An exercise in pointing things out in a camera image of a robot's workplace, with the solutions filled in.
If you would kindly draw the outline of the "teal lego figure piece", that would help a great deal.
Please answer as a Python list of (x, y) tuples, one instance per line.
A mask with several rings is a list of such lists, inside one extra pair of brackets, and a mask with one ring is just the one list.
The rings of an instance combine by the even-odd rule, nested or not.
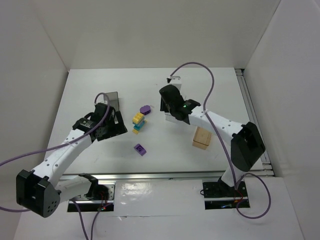
[(144, 120), (144, 121), (141, 121), (139, 124), (134, 124), (132, 132), (135, 134), (138, 134), (146, 123), (147, 123), (147, 121)]

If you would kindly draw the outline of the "yellow lego brick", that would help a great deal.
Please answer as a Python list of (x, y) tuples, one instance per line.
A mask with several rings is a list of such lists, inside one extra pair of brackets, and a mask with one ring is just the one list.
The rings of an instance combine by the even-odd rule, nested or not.
[(138, 112), (133, 118), (132, 118), (132, 123), (134, 125), (139, 125), (141, 122), (145, 120), (145, 115)]

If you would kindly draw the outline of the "purple sloped lego brick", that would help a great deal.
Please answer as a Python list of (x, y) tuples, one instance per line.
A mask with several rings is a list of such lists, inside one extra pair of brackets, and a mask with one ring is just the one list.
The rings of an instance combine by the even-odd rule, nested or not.
[(133, 148), (140, 156), (144, 156), (147, 153), (146, 149), (139, 143), (135, 145)]

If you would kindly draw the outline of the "purple rounded lego brick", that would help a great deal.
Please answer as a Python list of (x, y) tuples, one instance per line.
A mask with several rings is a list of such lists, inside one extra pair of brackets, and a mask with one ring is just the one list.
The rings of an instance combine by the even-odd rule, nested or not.
[(150, 105), (144, 105), (139, 109), (139, 112), (143, 114), (144, 116), (151, 113), (151, 106)]

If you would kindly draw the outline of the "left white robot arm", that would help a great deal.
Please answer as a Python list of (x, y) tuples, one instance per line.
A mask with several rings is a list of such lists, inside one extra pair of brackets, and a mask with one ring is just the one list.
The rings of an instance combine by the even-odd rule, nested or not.
[(119, 110), (104, 102), (97, 103), (94, 112), (75, 122), (61, 148), (54, 150), (32, 170), (18, 173), (17, 204), (47, 218), (60, 203), (78, 196), (107, 201), (109, 189), (88, 173), (80, 173), (63, 182), (59, 180), (76, 158), (95, 141), (116, 137), (127, 131)]

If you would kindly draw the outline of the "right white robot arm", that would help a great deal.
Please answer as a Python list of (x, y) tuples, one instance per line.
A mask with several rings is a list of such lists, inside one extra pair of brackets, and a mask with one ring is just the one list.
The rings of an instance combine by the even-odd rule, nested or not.
[(231, 121), (212, 111), (204, 109), (197, 101), (184, 100), (180, 90), (173, 84), (159, 90), (161, 111), (170, 114), (175, 120), (202, 128), (215, 134), (222, 143), (230, 146), (229, 166), (220, 180), (229, 186), (237, 187), (242, 176), (249, 172), (266, 151), (257, 126)]

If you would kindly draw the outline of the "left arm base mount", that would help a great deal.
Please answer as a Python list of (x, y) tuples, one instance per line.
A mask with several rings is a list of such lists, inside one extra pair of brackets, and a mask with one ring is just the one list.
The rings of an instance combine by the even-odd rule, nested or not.
[(101, 184), (104, 185), (105, 188), (99, 190), (93, 198), (87, 198), (84, 195), (75, 197), (74, 200), (81, 212), (96, 213), (99, 210), (103, 212), (114, 211), (116, 184), (114, 182), (102, 182)]

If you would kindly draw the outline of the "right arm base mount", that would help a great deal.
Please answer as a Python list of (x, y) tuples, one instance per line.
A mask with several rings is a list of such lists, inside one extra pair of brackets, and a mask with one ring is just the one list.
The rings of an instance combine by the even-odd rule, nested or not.
[(250, 208), (247, 186), (242, 181), (237, 190), (220, 181), (202, 183), (200, 194), (204, 197), (205, 210)]

